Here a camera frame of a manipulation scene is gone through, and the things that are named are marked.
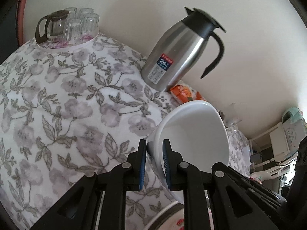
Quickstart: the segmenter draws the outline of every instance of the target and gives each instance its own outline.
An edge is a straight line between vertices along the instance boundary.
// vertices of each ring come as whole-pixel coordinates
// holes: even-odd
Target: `white wall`
[[[70,6],[94,8],[102,32],[146,56],[185,17],[184,6],[203,9],[228,31],[216,30],[225,55],[199,79],[218,53],[211,39],[184,80],[218,108],[237,103],[246,136],[280,121],[288,107],[307,113],[307,29],[288,0],[27,0],[25,39],[41,17]]]

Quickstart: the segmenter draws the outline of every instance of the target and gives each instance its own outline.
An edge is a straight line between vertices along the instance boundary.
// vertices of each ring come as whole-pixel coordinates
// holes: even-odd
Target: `black jug lid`
[[[181,22],[202,38],[208,38],[209,32],[218,27],[226,32],[226,30],[217,22],[217,20],[215,20],[205,11],[198,8],[191,10],[187,7],[185,7],[185,10],[188,16],[181,20]]]
[[[59,21],[59,20],[64,20],[64,19],[67,18],[68,14],[69,14],[68,10],[55,11],[52,14],[50,14],[51,21],[56,22],[56,21]]]

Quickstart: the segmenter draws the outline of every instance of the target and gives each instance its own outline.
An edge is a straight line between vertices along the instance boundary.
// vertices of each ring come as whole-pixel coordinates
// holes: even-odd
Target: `green cloth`
[[[283,113],[281,122],[284,123],[289,118],[290,118],[290,123],[296,123],[298,120],[303,119],[303,115],[299,108],[291,107]]]

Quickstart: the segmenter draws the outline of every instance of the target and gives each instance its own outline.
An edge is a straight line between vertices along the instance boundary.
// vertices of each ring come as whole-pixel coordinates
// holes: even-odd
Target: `jug spout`
[[[188,7],[185,7],[185,11],[187,12],[188,15],[193,12],[193,10],[189,9]]]

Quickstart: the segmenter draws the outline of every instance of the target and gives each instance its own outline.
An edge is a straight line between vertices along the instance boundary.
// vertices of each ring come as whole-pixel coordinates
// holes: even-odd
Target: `metal screw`
[[[128,169],[128,168],[131,167],[131,163],[128,163],[128,162],[122,163],[122,167],[123,167],[124,169]]]
[[[187,168],[189,166],[189,164],[187,162],[181,162],[179,164],[179,166],[182,167],[182,168]]]
[[[92,170],[89,170],[89,171],[85,172],[85,176],[86,177],[92,177],[92,176],[94,176],[94,174],[95,174],[95,172],[92,171]]]
[[[218,171],[215,172],[215,175],[216,175],[217,177],[219,177],[219,178],[222,178],[222,177],[224,176],[224,172],[218,170]]]

